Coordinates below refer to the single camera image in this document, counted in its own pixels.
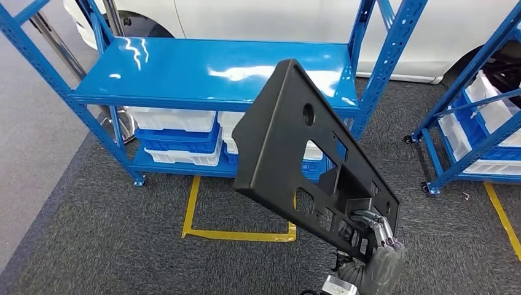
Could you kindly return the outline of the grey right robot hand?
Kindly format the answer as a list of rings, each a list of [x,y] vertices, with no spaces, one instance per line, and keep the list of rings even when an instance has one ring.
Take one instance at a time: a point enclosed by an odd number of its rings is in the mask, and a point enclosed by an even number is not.
[[[353,261],[345,263],[338,271],[339,277],[355,285],[359,294],[391,294],[404,269],[405,246],[394,238],[384,216],[357,210],[353,219],[366,223],[374,231],[377,248],[362,267]]]

